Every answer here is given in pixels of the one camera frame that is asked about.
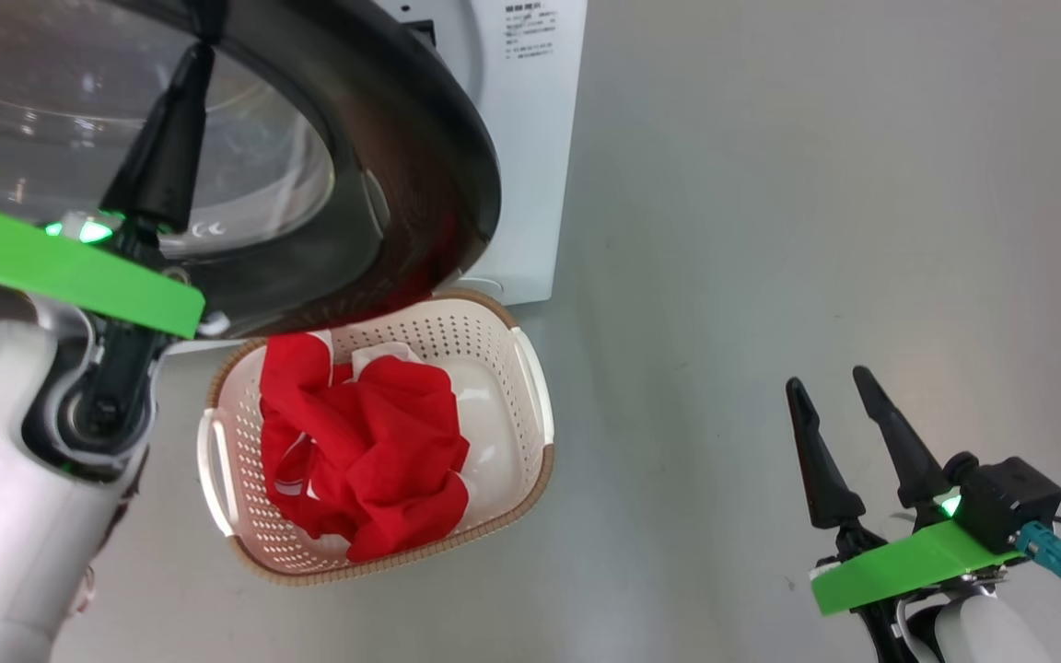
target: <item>white plastic basket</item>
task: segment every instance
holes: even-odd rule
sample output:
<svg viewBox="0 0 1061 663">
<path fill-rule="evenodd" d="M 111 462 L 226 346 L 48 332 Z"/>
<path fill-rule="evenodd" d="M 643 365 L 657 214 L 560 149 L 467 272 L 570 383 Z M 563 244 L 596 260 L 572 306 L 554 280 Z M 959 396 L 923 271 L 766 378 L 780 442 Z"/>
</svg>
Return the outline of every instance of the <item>white plastic basket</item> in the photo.
<svg viewBox="0 0 1061 663">
<path fill-rule="evenodd" d="M 353 563 L 341 537 L 309 538 L 284 520 L 264 490 L 261 368 L 265 341 L 241 346 L 212 381 L 198 421 L 198 476 L 207 508 L 237 555 L 274 582 L 336 582 L 415 562 L 505 527 L 534 507 L 555 463 L 555 421 L 539 359 L 498 302 L 471 291 L 332 329 L 333 360 L 386 341 L 408 344 L 440 366 L 457 395 L 460 433 L 471 448 L 460 475 L 471 488 L 455 531 L 407 553 Z M 337 538 L 342 545 L 325 539 Z"/>
</svg>

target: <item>red garment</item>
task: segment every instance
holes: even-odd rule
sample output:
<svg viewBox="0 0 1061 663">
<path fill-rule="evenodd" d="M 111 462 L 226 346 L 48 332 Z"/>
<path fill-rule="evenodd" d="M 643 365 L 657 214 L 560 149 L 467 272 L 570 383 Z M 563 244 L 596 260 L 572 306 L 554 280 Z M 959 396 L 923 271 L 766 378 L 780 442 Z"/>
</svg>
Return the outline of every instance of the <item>red garment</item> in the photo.
<svg viewBox="0 0 1061 663">
<path fill-rule="evenodd" d="M 315 335 L 268 341 L 261 372 L 268 500 L 312 538 L 346 537 L 351 562 L 445 538 L 469 501 L 458 474 L 469 442 L 450 377 L 386 356 L 358 382 L 350 378 L 350 365 L 330 366 L 328 345 Z"/>
</svg>

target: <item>label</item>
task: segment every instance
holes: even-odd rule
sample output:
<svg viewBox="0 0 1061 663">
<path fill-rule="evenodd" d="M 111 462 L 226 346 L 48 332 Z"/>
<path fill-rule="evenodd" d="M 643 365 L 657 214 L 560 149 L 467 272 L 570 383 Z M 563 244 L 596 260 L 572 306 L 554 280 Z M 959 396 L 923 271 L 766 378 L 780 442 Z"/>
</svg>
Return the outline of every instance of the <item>label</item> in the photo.
<svg viewBox="0 0 1061 663">
<path fill-rule="evenodd" d="M 506 59 L 542 58 L 555 53 L 559 12 L 543 3 L 506 5 Z"/>
</svg>

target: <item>green tape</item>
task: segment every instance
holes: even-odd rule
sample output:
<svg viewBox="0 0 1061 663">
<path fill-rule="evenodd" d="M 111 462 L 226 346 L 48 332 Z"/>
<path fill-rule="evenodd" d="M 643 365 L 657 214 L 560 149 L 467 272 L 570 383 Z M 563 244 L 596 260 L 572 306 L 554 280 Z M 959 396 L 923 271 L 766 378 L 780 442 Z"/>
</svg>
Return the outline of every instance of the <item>green tape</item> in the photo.
<svg viewBox="0 0 1061 663">
<path fill-rule="evenodd" d="M 978 569 L 999 566 L 1017 557 L 1017 553 L 989 553 L 955 521 L 947 520 L 816 576 L 813 596 L 821 614 L 835 614 Z"/>
<path fill-rule="evenodd" d="M 203 293 L 190 285 L 0 213 L 0 285 L 193 338 Z"/>
</svg>

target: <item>gray floor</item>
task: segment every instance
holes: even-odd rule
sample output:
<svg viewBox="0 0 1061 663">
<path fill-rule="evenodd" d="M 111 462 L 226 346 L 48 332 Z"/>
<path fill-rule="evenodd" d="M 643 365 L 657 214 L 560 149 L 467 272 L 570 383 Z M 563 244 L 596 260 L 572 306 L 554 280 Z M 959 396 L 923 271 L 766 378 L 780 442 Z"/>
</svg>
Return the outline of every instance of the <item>gray floor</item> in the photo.
<svg viewBox="0 0 1061 663">
<path fill-rule="evenodd" d="M 593 0 L 555 298 L 546 496 L 356 582 L 249 576 L 198 495 L 220 355 L 176 357 L 142 499 L 63 663 L 873 660 L 814 613 L 782 386 L 800 374 L 868 523 L 893 474 L 872 366 L 940 457 L 1061 483 L 1061 3 Z M 1003 588 L 1061 660 L 1061 589 Z"/>
</svg>

